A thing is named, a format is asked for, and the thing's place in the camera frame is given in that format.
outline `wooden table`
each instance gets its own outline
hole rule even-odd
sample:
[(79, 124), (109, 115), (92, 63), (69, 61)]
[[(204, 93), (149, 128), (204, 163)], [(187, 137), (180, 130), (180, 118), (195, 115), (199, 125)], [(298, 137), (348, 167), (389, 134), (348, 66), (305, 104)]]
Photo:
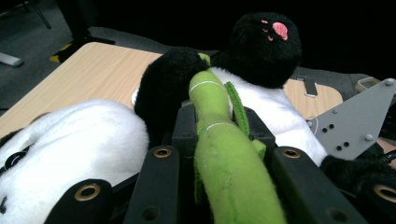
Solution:
[[(104, 98), (132, 107), (131, 96), (146, 67), (161, 54), (101, 43), (80, 48), (55, 71), (0, 117), (0, 136), (27, 126), (35, 117)], [(342, 103), (333, 88), (317, 85), (318, 96), (304, 95), (304, 83), (290, 79), (286, 94), (305, 118), (317, 116)]]

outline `screw hole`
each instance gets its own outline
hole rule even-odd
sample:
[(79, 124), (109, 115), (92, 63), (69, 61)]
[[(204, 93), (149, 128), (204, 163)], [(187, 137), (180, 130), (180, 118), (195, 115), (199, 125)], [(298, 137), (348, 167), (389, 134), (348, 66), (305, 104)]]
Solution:
[(89, 185), (84, 185), (78, 189), (75, 194), (75, 199), (79, 202), (89, 201), (95, 198), (100, 192), (100, 186), (93, 183)]
[(335, 221), (338, 222), (346, 222), (347, 221), (347, 215), (340, 209), (338, 208), (328, 208), (326, 210), (327, 214)]
[(375, 185), (374, 192), (381, 198), (396, 203), (396, 189), (384, 186), (384, 185)]
[(160, 212), (158, 211), (157, 208), (155, 207), (150, 207), (146, 208), (143, 213), (142, 213), (142, 218), (145, 219), (146, 221), (152, 221), (155, 220)]
[(292, 159), (297, 159), (297, 158), (300, 158), (300, 156), (301, 156), (300, 152), (293, 150), (293, 149), (283, 150), (283, 155), (285, 155), (286, 157), (292, 158)]
[(165, 158), (171, 155), (172, 151), (167, 148), (160, 148), (155, 150), (154, 156), (157, 158)]

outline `plush toy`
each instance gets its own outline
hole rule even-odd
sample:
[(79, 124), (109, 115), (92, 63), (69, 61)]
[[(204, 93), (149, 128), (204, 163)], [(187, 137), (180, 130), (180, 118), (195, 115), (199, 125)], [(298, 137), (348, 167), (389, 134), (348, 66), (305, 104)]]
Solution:
[[(248, 119), (233, 84), (223, 86), (208, 69), (192, 78), (190, 98), (198, 118), (196, 201), (202, 200), (202, 182), (215, 223), (286, 223), (262, 163), (265, 146), (249, 139)], [(229, 98), (237, 125), (229, 113)]]
[(78, 182), (115, 186), (137, 174), (149, 138), (131, 108), (94, 99), (50, 112), (1, 143), (0, 223), (39, 224)]
[(151, 146), (161, 145), (174, 129), (177, 111), (190, 100), (189, 81), (210, 68), (223, 84), (233, 83), (242, 104), (258, 114), (279, 147), (304, 151), (343, 192), (358, 195), (366, 181), (394, 179), (396, 171), (377, 158), (344, 161), (328, 155), (283, 91), (302, 55), (292, 21), (273, 12), (250, 13), (235, 24), (228, 47), (211, 55), (210, 64), (189, 48), (171, 49), (150, 64), (134, 92), (134, 111), (148, 125)]

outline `white plush body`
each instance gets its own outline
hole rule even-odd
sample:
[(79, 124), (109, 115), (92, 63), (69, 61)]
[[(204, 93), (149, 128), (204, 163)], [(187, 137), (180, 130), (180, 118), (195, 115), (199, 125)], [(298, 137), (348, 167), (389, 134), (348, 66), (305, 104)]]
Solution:
[(257, 113), (275, 136), (279, 147), (299, 148), (317, 166), (321, 164), (328, 154), (309, 129), (305, 119), (291, 104), (284, 90), (250, 84), (221, 68), (213, 67), (212, 71), (223, 83), (233, 83), (242, 104)]
[(63, 194), (78, 182), (97, 178), (112, 186), (137, 174), (147, 153), (144, 121), (131, 108), (89, 100), (51, 112), (0, 148), (0, 164), (31, 145), (0, 176), (2, 224), (42, 224)]

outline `green plush toy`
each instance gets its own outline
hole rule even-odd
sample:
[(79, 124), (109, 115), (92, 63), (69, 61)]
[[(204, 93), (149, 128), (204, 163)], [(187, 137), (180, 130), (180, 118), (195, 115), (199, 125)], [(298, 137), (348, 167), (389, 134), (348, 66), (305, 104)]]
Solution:
[[(206, 55), (201, 57), (209, 62)], [(192, 78), (190, 99), (198, 117), (196, 201), (205, 190), (217, 224), (286, 223), (262, 161), (265, 145), (248, 138), (244, 109), (233, 85), (223, 85), (208, 69)], [(232, 120), (230, 99), (238, 125)]]

